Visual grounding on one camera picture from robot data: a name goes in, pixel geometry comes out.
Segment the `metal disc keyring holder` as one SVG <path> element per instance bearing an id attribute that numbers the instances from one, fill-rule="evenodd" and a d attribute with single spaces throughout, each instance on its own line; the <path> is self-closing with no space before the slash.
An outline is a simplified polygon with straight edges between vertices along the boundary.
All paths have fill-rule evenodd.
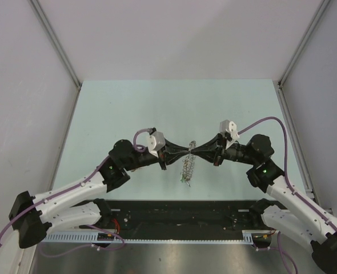
<path id="1" fill-rule="evenodd" d="M 189 143 L 188 155 L 183 159 L 183 168 L 180 181 L 191 187 L 190 181 L 194 173 L 195 159 L 196 156 L 192 154 L 192 150 L 196 148 L 196 141 L 192 140 Z"/>

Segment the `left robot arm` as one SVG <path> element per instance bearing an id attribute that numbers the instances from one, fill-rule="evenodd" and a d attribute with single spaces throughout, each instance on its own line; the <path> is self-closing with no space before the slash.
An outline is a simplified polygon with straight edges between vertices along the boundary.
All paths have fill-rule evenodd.
<path id="1" fill-rule="evenodd" d="M 111 192 L 128 180 L 128 171 L 158 163 L 161 169 L 188 155 L 189 148 L 149 136 L 147 147 L 129 140 L 117 141 L 96 169 L 64 187 L 41 194 L 18 194 L 9 213 L 10 225 L 18 232 L 19 248 L 39 244 L 53 232 L 80 225 L 106 228 L 112 214 L 103 199 L 79 205 L 97 194 Z"/>

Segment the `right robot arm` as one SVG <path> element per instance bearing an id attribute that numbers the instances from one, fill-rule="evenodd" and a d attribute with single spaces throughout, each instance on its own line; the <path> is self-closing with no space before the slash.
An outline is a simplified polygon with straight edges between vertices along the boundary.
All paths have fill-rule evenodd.
<path id="1" fill-rule="evenodd" d="M 251 165 L 246 172 L 253 187 L 281 203 L 287 212 L 262 200 L 249 214 L 256 229 L 276 229 L 308 250 L 324 273 L 337 273 L 337 217 L 316 204 L 290 182 L 284 169 L 271 159 L 274 150 L 268 136 L 254 135 L 246 145 L 229 142 L 222 135 L 192 150 L 215 166 L 224 160 Z"/>

